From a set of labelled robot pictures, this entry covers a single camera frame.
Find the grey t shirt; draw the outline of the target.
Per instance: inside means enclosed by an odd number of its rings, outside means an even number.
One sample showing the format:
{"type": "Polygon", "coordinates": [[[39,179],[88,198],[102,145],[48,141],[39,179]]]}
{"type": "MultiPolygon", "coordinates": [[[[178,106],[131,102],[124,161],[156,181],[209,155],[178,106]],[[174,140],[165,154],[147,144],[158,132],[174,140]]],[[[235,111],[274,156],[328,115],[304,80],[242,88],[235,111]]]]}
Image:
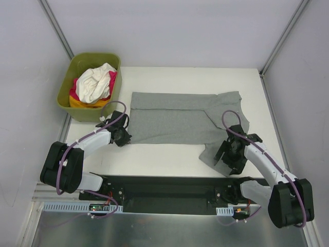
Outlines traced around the grey t shirt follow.
{"type": "Polygon", "coordinates": [[[225,175],[238,175],[244,165],[231,168],[215,155],[228,138],[226,127],[249,121],[241,108],[238,91],[214,94],[166,94],[133,92],[128,132],[132,144],[204,145],[199,159],[225,175]]]}

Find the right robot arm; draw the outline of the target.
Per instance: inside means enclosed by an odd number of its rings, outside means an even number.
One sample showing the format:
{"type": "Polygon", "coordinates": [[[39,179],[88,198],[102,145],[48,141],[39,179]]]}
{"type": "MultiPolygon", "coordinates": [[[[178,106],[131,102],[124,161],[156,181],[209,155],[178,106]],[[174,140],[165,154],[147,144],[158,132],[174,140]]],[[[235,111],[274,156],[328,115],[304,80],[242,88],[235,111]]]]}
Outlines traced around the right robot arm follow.
{"type": "Polygon", "coordinates": [[[246,134],[241,125],[226,130],[215,157],[214,166],[227,177],[241,174],[251,162],[267,182],[263,186],[250,177],[240,178],[231,190],[234,202],[250,199],[266,207],[272,223],[278,227],[304,227],[314,220],[313,190],[307,179],[299,179],[283,168],[267,151],[257,134],[246,134]]]}

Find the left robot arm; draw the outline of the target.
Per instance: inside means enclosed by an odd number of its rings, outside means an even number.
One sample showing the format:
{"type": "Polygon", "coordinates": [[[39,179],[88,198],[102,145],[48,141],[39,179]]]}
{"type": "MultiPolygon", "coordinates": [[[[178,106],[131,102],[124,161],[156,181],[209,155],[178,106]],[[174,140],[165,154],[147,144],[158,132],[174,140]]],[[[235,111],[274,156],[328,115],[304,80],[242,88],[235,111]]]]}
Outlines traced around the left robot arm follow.
{"type": "Polygon", "coordinates": [[[94,130],[72,144],[54,142],[49,149],[40,174],[40,181],[54,187],[59,194],[77,190],[90,190],[97,200],[108,196],[109,188],[104,178],[83,171],[85,158],[109,144],[123,147],[131,142],[127,131],[129,116],[113,111],[110,118],[102,120],[94,130]]]}

